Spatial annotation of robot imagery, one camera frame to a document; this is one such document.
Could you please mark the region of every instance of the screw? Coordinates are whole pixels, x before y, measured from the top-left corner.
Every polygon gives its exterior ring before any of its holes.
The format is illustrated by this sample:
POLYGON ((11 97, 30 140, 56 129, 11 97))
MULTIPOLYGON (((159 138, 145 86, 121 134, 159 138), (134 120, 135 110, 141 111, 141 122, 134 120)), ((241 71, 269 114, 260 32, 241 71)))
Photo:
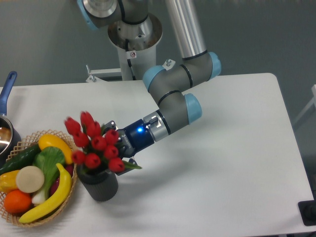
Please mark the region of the screw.
POLYGON ((171 59, 167 59, 167 67, 170 67, 171 62, 171 59))

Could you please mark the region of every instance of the red tulip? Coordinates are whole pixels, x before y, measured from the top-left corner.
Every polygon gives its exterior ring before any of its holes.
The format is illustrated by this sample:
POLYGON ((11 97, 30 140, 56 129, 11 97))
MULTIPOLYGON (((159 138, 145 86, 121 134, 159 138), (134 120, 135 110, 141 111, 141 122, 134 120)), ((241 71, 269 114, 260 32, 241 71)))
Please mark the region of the red tulip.
POLYGON ((114 129, 110 129, 105 134, 105 139, 109 145, 114 145, 119 140, 119 133, 114 129))
POLYGON ((101 126, 98 122, 92 122, 87 127, 87 135, 89 137, 95 137, 101 135, 101 126))
POLYGON ((78 123, 76 120, 74 120, 72 117, 67 117, 65 120, 65 126, 67 128, 67 131, 70 135, 74 135, 81 130, 80 123, 78 123))
POLYGON ((108 145, 103 155, 105 156, 106 159, 112 159, 112 158, 118 157, 119 151, 115 146, 108 145))
POLYGON ((96 136, 91 140, 91 145, 94 149, 98 151, 104 151, 107 147, 107 142, 102 136, 96 136))
POLYGON ((120 158, 116 157, 110 160, 109 169, 112 172, 122 172, 125 170, 125 165, 120 158))
POLYGON ((85 153, 83 153, 82 151, 76 150, 72 153, 71 158, 74 163, 83 164, 86 156, 85 156, 85 153))
POLYGON ((86 147, 89 144, 90 140, 87 134, 83 132, 78 132, 75 135, 73 135, 73 137, 74 137, 75 145, 77 147, 86 147))
POLYGON ((80 115, 80 121, 82 126, 88 127, 94 122, 94 119, 89 112, 82 111, 80 115))
POLYGON ((87 154, 84 164, 89 169, 95 169, 101 164, 101 160, 95 153, 89 153, 87 154))

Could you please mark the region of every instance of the cucumber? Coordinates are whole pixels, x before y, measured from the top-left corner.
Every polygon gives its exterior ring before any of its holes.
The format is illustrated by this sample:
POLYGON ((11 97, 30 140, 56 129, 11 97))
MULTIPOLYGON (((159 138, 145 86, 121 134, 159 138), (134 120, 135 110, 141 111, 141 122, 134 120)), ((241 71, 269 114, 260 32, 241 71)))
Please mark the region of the cucumber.
POLYGON ((33 160, 38 153, 40 153, 40 147, 38 144, 22 150, 13 158, 8 160, 2 168, 0 168, 0 175, 32 165, 33 160))

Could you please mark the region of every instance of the bok choy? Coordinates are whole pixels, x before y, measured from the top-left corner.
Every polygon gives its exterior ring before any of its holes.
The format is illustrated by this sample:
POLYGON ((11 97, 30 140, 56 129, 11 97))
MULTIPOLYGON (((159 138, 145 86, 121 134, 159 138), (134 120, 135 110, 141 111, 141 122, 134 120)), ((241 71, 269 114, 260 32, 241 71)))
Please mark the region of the bok choy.
POLYGON ((50 187, 59 176, 57 163, 65 165, 65 156, 57 147, 47 147, 35 157, 33 165, 42 170, 45 180, 41 189, 33 194, 34 205, 39 205, 49 198, 50 187))

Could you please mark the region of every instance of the wicker basket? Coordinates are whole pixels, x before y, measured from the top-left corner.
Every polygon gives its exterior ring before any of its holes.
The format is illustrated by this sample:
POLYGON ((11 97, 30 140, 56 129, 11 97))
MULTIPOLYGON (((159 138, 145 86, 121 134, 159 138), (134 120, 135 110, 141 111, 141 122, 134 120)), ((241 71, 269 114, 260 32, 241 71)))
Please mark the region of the wicker basket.
MULTIPOLYGON (((17 146, 14 147, 13 151, 11 151, 10 155, 8 156, 8 159, 11 159, 12 157, 14 157, 16 154, 18 154, 21 150, 24 150, 25 148, 27 148, 28 146, 30 145, 33 145, 33 144, 36 144, 39 140, 39 138, 44 135, 44 134, 54 134, 60 138, 62 138, 68 145, 69 147, 72 149, 72 150, 75 150, 77 147, 76 145, 74 144, 72 138, 67 135, 67 134, 64 134, 63 132, 61 131, 56 131, 56 130, 48 130, 48 131, 38 131, 38 132, 35 132, 33 133, 31 136, 27 136, 26 138, 22 139, 21 142, 19 142, 17 144, 17 146)), ((74 187, 75 187, 75 184, 76 184, 76 181, 77 181, 77 172, 76 172, 76 167, 74 168, 74 174, 73 174, 73 177, 72 177, 72 186, 71 186, 71 190, 70 190, 70 193, 68 195, 68 197, 66 198, 66 200, 63 202, 63 204, 61 204, 56 210, 55 212, 44 218, 44 219, 39 219, 38 221, 34 221, 32 223, 28 223, 28 224, 22 224, 19 222, 19 219, 20 217, 19 216, 15 216, 15 215, 11 215, 10 213, 8 213, 4 206, 3 206, 3 201, 4 201, 4 198, 5 198, 5 193, 3 192, 0 192, 0 215, 2 218, 4 218, 7 222, 9 223, 12 223, 13 225, 15 226, 19 226, 19 227, 35 227, 35 226, 39 226, 39 225, 42 225, 42 224, 45 224, 49 221, 51 221, 52 219, 54 219, 57 215, 59 215, 63 209, 65 208, 65 206, 67 205, 73 191, 74 191, 74 187)))

